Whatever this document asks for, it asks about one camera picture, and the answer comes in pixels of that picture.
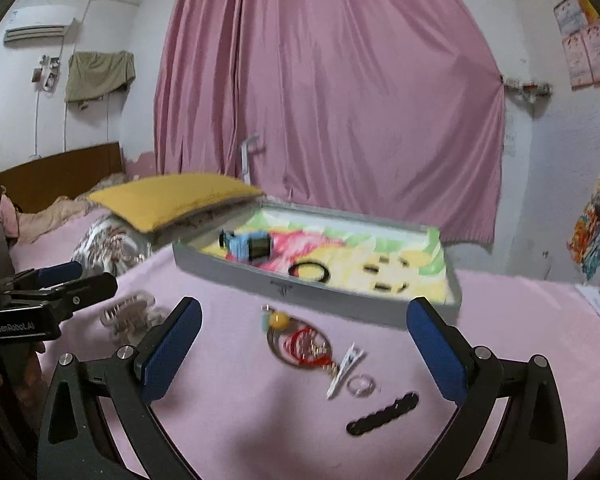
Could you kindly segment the beige claw hair clip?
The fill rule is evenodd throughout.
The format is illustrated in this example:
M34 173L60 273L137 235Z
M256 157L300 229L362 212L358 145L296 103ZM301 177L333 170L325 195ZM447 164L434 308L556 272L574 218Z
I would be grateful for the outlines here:
M156 304L156 298L140 290L107 302L99 312L99 321L117 346L136 347L148 332L164 322L170 311Z

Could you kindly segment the black wavy hair clip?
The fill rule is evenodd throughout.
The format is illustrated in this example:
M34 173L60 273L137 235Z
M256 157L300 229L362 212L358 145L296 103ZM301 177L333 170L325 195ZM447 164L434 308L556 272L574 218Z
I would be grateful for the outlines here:
M347 434L351 437L362 437L363 434L368 434L382 426L386 426L413 411L417 408L418 402L419 395L416 392L408 392L382 410L348 422L346 426Z

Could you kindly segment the blue scrunchie hair clip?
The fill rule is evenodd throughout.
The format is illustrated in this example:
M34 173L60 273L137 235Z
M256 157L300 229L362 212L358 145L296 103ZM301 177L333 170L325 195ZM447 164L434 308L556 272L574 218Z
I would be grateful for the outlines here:
M273 239L266 231L236 233L222 230L219 244L230 258L239 262L268 260L273 255Z

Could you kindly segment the brown wooden headboard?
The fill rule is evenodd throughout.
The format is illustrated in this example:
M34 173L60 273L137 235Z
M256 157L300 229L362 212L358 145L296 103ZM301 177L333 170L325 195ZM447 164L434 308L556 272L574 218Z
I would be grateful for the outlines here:
M73 200L100 180L122 171L121 148L114 142L50 155L4 170L0 172L0 185L23 212L35 214L60 196Z

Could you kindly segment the yellow pillow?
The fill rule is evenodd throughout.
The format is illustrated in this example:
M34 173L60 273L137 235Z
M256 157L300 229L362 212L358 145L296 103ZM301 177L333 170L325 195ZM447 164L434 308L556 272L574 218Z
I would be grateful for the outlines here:
M149 233L194 212L263 195L260 188L222 174L166 174L110 186L87 198Z

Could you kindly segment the white hair clip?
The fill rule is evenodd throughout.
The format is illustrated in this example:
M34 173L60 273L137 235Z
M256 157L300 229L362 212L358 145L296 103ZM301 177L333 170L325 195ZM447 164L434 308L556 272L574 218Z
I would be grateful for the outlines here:
M346 354L338 364L336 374L332 378L332 381L330 382L329 387L326 391L327 400L332 400L332 398L336 396L343 381L347 378L350 371L358 365L358 362L360 362L364 358L364 356L364 349L360 348L356 344L350 345Z

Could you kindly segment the gold charm pendant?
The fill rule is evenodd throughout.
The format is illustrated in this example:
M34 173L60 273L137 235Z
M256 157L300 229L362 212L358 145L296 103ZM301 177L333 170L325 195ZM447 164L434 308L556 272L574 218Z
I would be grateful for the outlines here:
M334 361L330 361L322 365L321 370L324 370L324 372L326 372L330 378L336 378L339 373L339 364Z

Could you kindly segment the grey tray with cartoon liner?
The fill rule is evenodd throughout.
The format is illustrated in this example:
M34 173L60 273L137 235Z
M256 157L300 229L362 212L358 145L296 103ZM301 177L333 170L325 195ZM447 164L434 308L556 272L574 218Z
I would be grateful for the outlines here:
M220 247L222 230L268 232L272 257L235 261ZM198 278L353 321L402 330L419 297L449 324L460 316L460 283L433 226L258 200L198 226L173 252Z

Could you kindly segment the olive green hanging cloth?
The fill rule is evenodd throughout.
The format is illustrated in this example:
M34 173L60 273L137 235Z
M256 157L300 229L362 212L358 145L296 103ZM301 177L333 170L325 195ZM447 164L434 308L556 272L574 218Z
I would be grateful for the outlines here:
M135 58L129 51L78 51L69 60L65 102L84 107L128 88L135 78Z

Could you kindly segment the white air conditioner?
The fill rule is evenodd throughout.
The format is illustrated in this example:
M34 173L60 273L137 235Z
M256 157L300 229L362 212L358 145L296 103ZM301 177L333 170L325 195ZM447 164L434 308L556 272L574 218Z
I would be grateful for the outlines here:
M74 27L73 6L26 6L9 14L4 31L4 44L30 39L65 38Z

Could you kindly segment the pink curtain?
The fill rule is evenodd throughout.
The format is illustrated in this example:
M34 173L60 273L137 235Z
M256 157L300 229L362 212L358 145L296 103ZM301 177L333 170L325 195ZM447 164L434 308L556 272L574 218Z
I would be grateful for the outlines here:
M176 0L154 105L157 169L236 176L303 205L490 244L500 70L463 0Z

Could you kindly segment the colourful wall hanging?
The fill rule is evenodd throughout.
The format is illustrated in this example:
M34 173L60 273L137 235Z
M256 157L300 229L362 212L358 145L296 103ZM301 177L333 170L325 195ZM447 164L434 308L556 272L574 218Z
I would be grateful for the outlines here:
M585 281L591 281L600 268L600 177L574 224L567 249Z

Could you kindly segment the wall socket with plugs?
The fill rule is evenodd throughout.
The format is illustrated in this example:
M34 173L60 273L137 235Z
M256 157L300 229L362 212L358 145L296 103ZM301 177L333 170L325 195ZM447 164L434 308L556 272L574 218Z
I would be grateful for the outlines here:
M33 70L31 82L44 92L55 90L60 69L60 57L43 55Z

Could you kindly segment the wall hook rack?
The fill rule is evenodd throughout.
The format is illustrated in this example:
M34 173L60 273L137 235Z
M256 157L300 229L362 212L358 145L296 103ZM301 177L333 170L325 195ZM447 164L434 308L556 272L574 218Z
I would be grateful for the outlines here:
M553 86L545 81L521 80L501 76L505 93L516 102L533 105L553 95Z

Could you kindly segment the wall certificates posters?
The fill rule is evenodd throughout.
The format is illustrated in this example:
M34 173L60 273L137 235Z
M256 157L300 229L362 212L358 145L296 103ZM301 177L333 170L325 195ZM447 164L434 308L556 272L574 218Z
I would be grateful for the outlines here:
M572 90L600 84L600 14L588 0L554 7Z

